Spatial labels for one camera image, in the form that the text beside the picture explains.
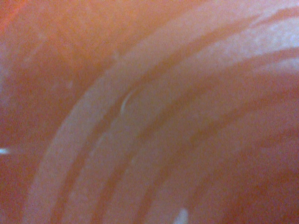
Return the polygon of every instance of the white highlight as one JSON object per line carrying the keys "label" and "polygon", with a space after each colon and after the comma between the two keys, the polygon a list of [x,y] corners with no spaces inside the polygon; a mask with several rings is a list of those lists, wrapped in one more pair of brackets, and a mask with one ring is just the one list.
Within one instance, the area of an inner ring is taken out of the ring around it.
{"label": "white highlight", "polygon": [[9,150],[6,148],[0,148],[0,155],[10,154]]}
{"label": "white highlight", "polygon": [[133,90],[126,96],[126,98],[125,98],[124,101],[122,102],[120,114],[123,114],[123,113],[125,112],[127,102],[130,100],[131,96],[132,96],[138,89],[140,89],[140,87],[133,89]]}
{"label": "white highlight", "polygon": [[181,209],[173,224],[188,224],[188,211]]}

